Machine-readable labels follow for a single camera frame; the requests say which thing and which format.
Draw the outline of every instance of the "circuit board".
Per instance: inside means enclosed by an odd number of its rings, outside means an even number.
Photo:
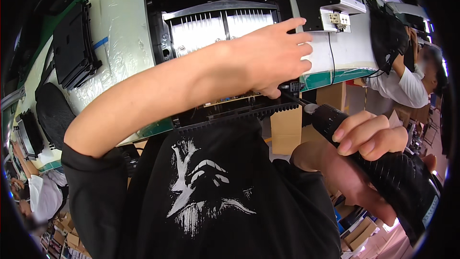
[[[254,98],[254,97],[259,96],[259,95],[261,95],[261,94],[258,93],[258,92],[249,91],[249,92],[246,92],[245,94],[242,94],[242,95],[233,96],[233,97],[227,97],[227,98],[220,99],[218,101],[216,100],[216,101],[205,103],[203,105],[203,107],[214,106],[214,105],[217,105],[217,104],[222,104],[222,103],[235,101],[235,100],[241,100],[241,99],[245,99],[245,98],[250,100],[250,98]]]

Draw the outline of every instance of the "blue tape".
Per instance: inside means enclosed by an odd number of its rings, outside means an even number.
[[[104,43],[106,42],[109,42],[109,38],[108,37],[104,37],[103,39],[99,40],[99,42],[97,42],[94,46],[93,46],[93,49],[96,49],[97,47],[100,47],[101,45],[103,45]]]

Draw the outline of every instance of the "white graphic print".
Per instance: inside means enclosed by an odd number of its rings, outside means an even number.
[[[199,150],[196,148],[193,140],[180,141],[175,145],[171,146],[174,150],[172,156],[172,164],[177,166],[178,178],[177,181],[170,186],[170,191],[177,194],[177,197],[168,212],[166,218],[175,216],[175,222],[179,224],[183,229],[184,233],[194,237],[198,234],[199,227],[210,218],[217,218],[222,214],[223,210],[233,208],[246,214],[256,214],[256,212],[249,210],[238,199],[235,198],[219,198],[217,201],[202,200],[199,202],[190,202],[190,197],[199,185],[194,184],[201,176],[212,172],[205,173],[202,170],[204,166],[211,166],[219,171],[221,174],[215,174],[212,178],[212,182],[219,188],[223,184],[230,184],[229,179],[226,177],[227,171],[221,168],[218,164],[211,160],[203,160],[193,169],[192,172],[187,174],[187,169],[190,164],[192,155]],[[186,177],[190,177],[190,182],[186,183]],[[247,199],[250,199],[252,188],[242,190],[242,194]]]

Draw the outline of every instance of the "hand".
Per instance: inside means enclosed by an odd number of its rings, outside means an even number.
[[[286,33],[304,24],[304,18],[291,18],[227,42],[232,64],[245,70],[247,90],[275,99],[281,95],[277,89],[280,83],[310,70],[311,62],[300,58],[312,52],[306,43],[312,36],[306,32]]]
[[[403,151],[408,135],[404,127],[389,128],[388,119],[362,111],[345,119],[333,135],[340,142],[335,150],[331,144],[322,152],[321,171],[326,180],[340,190],[348,204],[359,205],[387,225],[393,225],[396,213],[393,208],[369,186],[368,177],[345,157],[359,151],[366,160],[376,160],[386,152]],[[422,158],[429,170],[436,166],[432,154]]]
[[[414,51],[414,63],[417,63],[417,54],[419,52],[419,39],[417,32],[413,28],[409,28],[410,39],[412,40],[412,49]]]
[[[19,179],[12,177],[11,183],[17,183],[21,187],[21,189],[24,189],[24,182],[20,181]]]

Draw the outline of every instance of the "worker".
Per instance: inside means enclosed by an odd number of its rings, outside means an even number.
[[[27,226],[47,224],[61,210],[69,194],[63,169],[52,169],[39,174],[31,161],[26,161],[20,148],[13,142],[13,153],[19,159],[29,185],[30,201],[20,200],[19,210],[26,218]]]
[[[365,111],[337,129],[338,149],[326,141],[304,143],[290,163],[270,162],[256,118],[156,135],[127,187],[119,142],[216,98],[248,90],[278,98],[280,83],[311,68],[300,60],[312,52],[311,35],[287,34],[303,24],[303,18],[289,19],[133,75],[73,120],[61,160],[72,220],[94,259],[339,258],[323,176],[393,225],[392,207],[341,155],[359,151],[376,160],[404,150],[408,135]]]
[[[416,31],[407,27],[406,31],[414,49],[415,72],[404,65],[404,55],[398,54],[389,74],[363,78],[363,84],[399,104],[422,108],[429,103],[428,95],[434,93],[442,97],[447,76],[440,51],[429,45],[419,50]]]

